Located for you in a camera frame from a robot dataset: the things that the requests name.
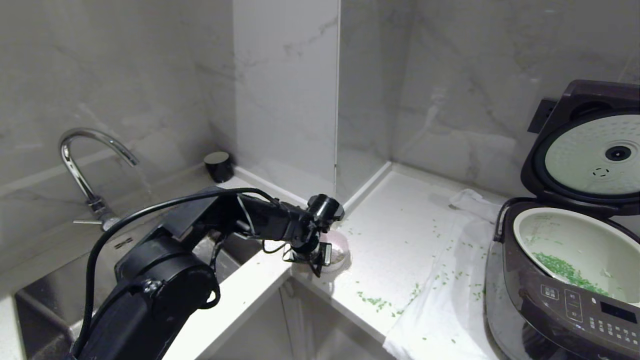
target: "display screen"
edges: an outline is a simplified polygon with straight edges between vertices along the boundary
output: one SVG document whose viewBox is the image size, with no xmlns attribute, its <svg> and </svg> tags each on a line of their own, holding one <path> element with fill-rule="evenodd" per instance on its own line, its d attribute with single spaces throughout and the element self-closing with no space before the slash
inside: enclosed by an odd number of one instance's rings
<svg viewBox="0 0 640 360">
<path fill-rule="evenodd" d="M 621 318 L 622 320 L 626 320 L 628 322 L 638 323 L 636 314 L 632 313 L 629 310 L 620 309 L 619 307 L 609 305 L 604 301 L 600 302 L 600 307 L 602 308 L 602 312 L 605 314 L 615 316 L 616 318 Z"/>
</svg>

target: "rice cooker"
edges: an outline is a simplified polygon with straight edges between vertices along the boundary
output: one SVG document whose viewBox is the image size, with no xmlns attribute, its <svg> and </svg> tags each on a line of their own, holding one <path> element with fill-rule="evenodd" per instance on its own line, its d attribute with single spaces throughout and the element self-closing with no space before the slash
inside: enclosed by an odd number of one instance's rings
<svg viewBox="0 0 640 360">
<path fill-rule="evenodd" d="M 521 172 L 535 198 L 503 205 L 486 317 L 513 360 L 640 359 L 640 87 L 576 80 L 541 102 Z"/>
</svg>

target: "rice cooker lid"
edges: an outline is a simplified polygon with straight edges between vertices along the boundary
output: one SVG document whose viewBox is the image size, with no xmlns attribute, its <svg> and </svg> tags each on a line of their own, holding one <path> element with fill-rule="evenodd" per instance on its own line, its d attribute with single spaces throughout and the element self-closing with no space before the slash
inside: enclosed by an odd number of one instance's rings
<svg viewBox="0 0 640 360">
<path fill-rule="evenodd" d="M 571 83 L 521 179 L 539 199 L 578 212 L 640 214 L 640 86 Z"/>
</svg>

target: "green rice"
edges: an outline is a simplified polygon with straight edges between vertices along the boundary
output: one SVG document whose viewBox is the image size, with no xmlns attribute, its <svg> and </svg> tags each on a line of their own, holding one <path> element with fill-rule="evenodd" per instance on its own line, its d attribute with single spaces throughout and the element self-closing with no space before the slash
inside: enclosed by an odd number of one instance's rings
<svg viewBox="0 0 640 360">
<path fill-rule="evenodd" d="M 565 260 L 557 258 L 553 255 L 546 255 L 541 252 L 534 252 L 533 255 L 551 272 L 569 280 L 570 284 L 576 285 L 589 291 L 593 291 L 595 293 L 609 296 L 609 293 L 599 288 L 598 284 L 592 284 L 590 281 L 583 278 L 580 274 L 580 270 L 576 271 L 576 269 Z"/>
</svg>

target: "marble wall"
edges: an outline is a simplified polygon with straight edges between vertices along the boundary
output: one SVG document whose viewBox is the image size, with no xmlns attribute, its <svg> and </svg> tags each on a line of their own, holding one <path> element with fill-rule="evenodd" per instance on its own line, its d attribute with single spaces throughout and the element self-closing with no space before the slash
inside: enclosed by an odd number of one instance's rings
<svg viewBox="0 0 640 360">
<path fill-rule="evenodd" d="M 216 142 L 296 195 L 334 194 L 338 0 L 194 0 L 185 8 Z"/>
<path fill-rule="evenodd" d="M 348 200 L 391 157 L 416 0 L 340 2 L 336 195 Z"/>
<path fill-rule="evenodd" d="M 394 160 L 504 195 L 542 97 L 573 79 L 640 82 L 637 0 L 418 0 Z"/>
<path fill-rule="evenodd" d="M 29 246 L 44 251 L 54 244 L 46 239 L 34 244 L 35 239 L 89 217 L 58 151 L 60 135 L 71 127 L 105 131 L 139 157 L 140 165 L 130 168 L 97 142 L 72 144 L 94 190 L 112 201 L 139 190 L 153 194 L 156 181 L 196 165 L 214 149 L 186 33 L 176 16 L 180 11 L 179 2 L 155 0 L 0 4 L 0 251 L 5 257 L 19 261 Z"/>
</svg>

